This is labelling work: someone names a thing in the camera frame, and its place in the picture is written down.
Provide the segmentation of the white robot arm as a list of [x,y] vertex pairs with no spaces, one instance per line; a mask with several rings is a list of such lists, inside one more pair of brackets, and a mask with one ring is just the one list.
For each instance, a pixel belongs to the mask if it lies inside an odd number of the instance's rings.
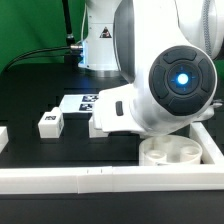
[[214,61],[224,44],[224,0],[84,1],[81,67],[126,80],[100,91],[91,137],[166,135],[213,116],[220,105]]

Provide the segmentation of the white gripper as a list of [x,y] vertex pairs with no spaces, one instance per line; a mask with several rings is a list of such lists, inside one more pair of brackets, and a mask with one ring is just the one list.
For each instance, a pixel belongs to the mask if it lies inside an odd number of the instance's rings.
[[132,84],[99,92],[99,97],[93,106],[92,115],[100,119],[104,132],[144,132],[144,129],[134,120],[131,114],[130,102],[133,95]]

